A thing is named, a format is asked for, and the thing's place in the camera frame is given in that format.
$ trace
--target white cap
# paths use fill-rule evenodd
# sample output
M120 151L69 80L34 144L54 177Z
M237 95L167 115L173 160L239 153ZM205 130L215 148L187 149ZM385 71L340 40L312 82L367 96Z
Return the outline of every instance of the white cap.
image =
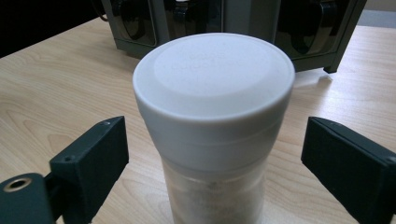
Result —
M258 38L190 35L149 53L134 70L139 111L162 157L226 171L266 157L294 81L289 57Z

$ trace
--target black device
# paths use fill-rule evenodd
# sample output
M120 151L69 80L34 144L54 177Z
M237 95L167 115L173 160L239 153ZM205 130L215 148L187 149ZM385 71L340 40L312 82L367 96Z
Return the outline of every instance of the black device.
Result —
M309 118L303 164L359 223L396 214L396 153L342 124Z
M49 162L0 184L0 223L88 224L128 163L124 117L103 120Z
M275 44L296 71L336 72L366 0L102 0L118 49L142 58L186 35L225 32Z

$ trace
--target table surface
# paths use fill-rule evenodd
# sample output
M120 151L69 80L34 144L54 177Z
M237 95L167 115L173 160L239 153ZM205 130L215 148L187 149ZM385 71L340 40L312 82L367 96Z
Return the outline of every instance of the table surface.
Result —
M100 20L1 59L0 181L46 175L92 125L123 115L130 162L93 223L172 223L160 156L134 99L138 62ZM306 122L332 119L396 151L396 29L358 26L337 73L296 76L268 158L265 223L356 223L301 163Z

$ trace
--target translucent container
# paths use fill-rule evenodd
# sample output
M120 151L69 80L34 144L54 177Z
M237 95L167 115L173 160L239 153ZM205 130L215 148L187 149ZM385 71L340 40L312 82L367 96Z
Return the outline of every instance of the translucent container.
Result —
M263 167L293 81L281 50L245 35L191 35L142 59L134 93L176 223L262 222Z

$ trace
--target plastic container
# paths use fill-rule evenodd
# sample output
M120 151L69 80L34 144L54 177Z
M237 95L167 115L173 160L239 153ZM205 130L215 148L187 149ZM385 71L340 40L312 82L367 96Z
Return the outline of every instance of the plastic container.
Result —
M263 167L294 74L280 49L245 35L191 35L142 59L135 97L176 223L262 221Z

